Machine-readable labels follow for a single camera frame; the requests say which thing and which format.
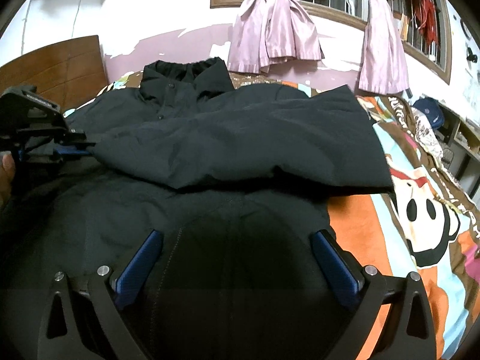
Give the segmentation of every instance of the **tied curtain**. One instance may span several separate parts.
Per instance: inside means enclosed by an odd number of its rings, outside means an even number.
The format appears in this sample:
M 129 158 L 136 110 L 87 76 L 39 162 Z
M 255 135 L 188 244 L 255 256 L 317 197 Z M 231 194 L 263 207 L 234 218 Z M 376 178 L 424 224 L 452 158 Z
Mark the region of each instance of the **tied curtain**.
M 410 87 L 402 41 L 387 0 L 369 0 L 358 87 L 388 95 Z
M 229 71 L 268 72 L 291 59 L 321 60 L 314 22 L 299 0 L 244 0 L 232 31 Z

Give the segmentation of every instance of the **black jacket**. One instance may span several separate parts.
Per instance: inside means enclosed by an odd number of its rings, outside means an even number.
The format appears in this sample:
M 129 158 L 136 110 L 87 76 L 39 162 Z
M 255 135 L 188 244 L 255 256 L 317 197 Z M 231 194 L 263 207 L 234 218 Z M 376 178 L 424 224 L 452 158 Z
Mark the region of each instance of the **black jacket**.
M 234 90 L 225 64 L 156 62 L 140 89 L 69 118 L 102 134 L 94 158 L 15 199 L 2 231 L 25 234 L 0 267 L 0 323 L 34 359 L 57 271 L 111 265 L 151 229 L 162 255 L 124 317 L 162 359 L 319 358 L 349 317 L 309 234 L 332 195 L 392 188 L 368 116 L 345 86 Z

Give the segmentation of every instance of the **headboard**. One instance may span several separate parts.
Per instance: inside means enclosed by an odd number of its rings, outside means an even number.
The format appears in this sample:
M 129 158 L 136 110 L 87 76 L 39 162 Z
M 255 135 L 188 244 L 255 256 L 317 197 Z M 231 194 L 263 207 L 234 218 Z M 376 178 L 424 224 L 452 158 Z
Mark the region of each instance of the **headboard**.
M 62 110 L 93 99 L 107 85 L 98 36 L 51 44 L 0 67 L 0 93 L 21 84 L 37 86 Z

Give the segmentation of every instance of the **wall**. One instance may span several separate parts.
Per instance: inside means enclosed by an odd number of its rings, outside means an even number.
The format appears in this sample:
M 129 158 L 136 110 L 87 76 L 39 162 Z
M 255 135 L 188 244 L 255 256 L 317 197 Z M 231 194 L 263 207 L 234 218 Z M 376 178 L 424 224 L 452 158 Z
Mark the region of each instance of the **wall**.
M 128 71 L 138 71 L 156 59 L 181 63 L 216 55 L 226 59 L 231 25 L 238 9 L 210 9 L 209 6 L 210 0 L 29 0 L 0 40 L 0 63 L 20 55 L 23 32 L 23 52 L 71 37 L 98 34 L 110 80 Z M 459 16 L 451 5 L 448 14 L 453 48 L 451 84 L 447 85 L 407 55 L 410 87 L 415 95 L 424 93 L 443 99 L 459 114 L 471 116 L 473 112 L 463 92 L 470 80 L 466 69 L 476 67 L 469 67 L 466 62 L 465 36 Z M 313 21 L 325 59 L 318 64 L 297 61 L 275 66 L 270 76 L 321 90 L 344 84 L 355 89 L 363 31 L 319 17 L 314 17 Z M 477 45 L 470 46 L 480 56 Z M 453 171 L 458 168 L 462 156 L 458 149 L 455 150 L 458 153 Z M 480 166 L 472 164 L 462 179 L 464 187 L 469 187 L 478 173 Z

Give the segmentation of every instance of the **window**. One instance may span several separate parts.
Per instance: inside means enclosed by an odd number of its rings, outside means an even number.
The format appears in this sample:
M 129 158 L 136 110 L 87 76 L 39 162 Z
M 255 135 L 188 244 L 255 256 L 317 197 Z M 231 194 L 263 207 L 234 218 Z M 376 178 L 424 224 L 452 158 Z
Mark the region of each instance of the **window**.
M 210 0 L 211 8 L 239 7 L 243 0 Z M 412 21 L 411 0 L 387 0 L 394 16 L 409 19 L 404 43 L 405 52 L 450 83 L 452 40 L 445 0 L 431 0 L 436 7 L 438 44 L 426 47 L 423 36 Z M 312 16 L 324 17 L 364 30 L 368 20 L 368 0 L 306 0 L 301 2 Z

